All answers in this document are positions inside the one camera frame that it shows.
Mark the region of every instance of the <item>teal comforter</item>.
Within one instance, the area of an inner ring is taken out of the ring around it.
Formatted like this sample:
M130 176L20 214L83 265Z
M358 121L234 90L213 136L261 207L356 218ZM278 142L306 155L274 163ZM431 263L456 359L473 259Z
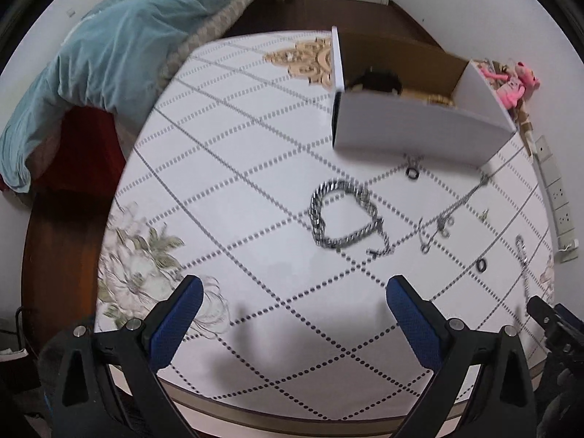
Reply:
M28 192L25 161L73 106L121 115L138 134L162 64L229 0L104 0L69 36L16 107L0 138L0 174Z

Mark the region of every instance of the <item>red fabric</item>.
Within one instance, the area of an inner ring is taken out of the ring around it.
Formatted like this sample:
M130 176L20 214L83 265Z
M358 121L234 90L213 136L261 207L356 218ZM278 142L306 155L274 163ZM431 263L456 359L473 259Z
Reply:
M125 164L113 115L74 107L62 121L55 159L34 184L113 197Z

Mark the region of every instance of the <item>black ring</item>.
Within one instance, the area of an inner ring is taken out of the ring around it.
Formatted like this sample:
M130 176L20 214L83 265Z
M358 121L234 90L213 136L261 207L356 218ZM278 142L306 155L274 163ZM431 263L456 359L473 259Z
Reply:
M408 166L408 168L405 170L405 175L411 180L415 181L420 177L420 171L418 168Z
M483 273L487 269L487 261L484 258L479 258L475 265L480 273Z

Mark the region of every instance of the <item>power strip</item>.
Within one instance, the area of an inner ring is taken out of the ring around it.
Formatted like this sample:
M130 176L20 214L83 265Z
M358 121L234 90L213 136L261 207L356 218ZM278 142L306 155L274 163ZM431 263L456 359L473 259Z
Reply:
M556 226L558 237L557 261L565 262L578 257L579 241L576 238L572 212L568 197L562 184L562 175L556 164L556 158L552 154L545 137L539 137L535 142L535 157L539 165L539 172L544 181L545 191L550 200L550 207Z

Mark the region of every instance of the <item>box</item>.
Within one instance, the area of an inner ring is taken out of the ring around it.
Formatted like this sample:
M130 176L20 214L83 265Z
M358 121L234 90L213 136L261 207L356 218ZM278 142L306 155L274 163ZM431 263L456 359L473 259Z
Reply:
M387 150L480 167L516 131L478 68L439 48L386 36L332 30L335 149ZM391 70L402 96L346 90L366 69ZM428 95L454 107L428 103Z

